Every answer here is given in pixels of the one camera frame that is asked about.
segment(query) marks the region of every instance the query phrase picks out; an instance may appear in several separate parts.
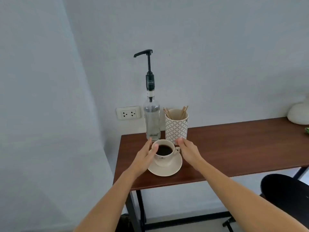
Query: chair seat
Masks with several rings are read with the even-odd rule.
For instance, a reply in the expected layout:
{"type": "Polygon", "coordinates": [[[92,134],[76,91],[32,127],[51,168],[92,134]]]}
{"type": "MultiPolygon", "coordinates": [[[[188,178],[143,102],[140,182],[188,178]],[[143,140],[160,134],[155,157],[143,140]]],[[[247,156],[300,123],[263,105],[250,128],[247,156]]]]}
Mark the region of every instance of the chair seat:
{"type": "Polygon", "coordinates": [[[309,186],[281,174],[265,176],[261,182],[265,199],[309,229],[309,186]]]}

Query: outlet faceplate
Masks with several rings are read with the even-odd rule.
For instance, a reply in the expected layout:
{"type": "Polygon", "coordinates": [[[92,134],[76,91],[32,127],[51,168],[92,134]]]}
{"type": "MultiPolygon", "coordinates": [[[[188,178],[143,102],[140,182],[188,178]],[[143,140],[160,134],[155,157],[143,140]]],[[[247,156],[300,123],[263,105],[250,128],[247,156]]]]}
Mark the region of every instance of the outlet faceplate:
{"type": "Polygon", "coordinates": [[[116,108],[117,118],[119,120],[131,120],[141,118],[141,108],[135,107],[120,107],[116,108]]]}

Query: saucer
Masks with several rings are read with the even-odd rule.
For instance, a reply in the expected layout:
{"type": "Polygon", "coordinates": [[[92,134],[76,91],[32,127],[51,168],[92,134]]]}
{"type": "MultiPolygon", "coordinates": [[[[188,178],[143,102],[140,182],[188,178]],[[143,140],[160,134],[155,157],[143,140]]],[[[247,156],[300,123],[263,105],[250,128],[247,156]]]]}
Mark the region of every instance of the saucer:
{"type": "Polygon", "coordinates": [[[179,153],[177,153],[173,159],[172,163],[167,167],[160,167],[155,163],[153,160],[150,164],[148,170],[153,173],[154,175],[160,176],[160,177],[168,177],[180,170],[182,166],[182,157],[179,153]]]}

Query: pump dispenser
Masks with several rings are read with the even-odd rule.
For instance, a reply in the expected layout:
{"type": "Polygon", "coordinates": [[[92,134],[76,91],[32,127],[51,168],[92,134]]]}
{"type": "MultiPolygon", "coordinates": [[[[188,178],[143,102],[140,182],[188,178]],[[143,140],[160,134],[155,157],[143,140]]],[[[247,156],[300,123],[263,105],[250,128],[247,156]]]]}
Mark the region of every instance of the pump dispenser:
{"type": "Polygon", "coordinates": [[[159,140],[161,137],[160,126],[159,126],[160,105],[155,100],[155,77],[150,68],[151,53],[152,50],[147,49],[137,54],[134,54],[134,58],[142,54],[146,54],[148,57],[148,72],[146,74],[147,100],[144,103],[146,136],[147,139],[151,137],[152,141],[156,141],[159,140]]]}

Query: forearm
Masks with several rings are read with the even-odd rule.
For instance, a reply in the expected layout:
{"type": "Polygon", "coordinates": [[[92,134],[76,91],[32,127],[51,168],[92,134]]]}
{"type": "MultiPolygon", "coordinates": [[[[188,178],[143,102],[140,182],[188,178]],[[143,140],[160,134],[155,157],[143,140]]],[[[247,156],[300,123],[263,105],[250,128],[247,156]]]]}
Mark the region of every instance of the forearm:
{"type": "Polygon", "coordinates": [[[74,232],[114,232],[135,178],[130,169],[124,171],[74,232]]]}
{"type": "Polygon", "coordinates": [[[308,232],[297,220],[233,181],[205,160],[199,160],[196,169],[246,232],[308,232]]]}

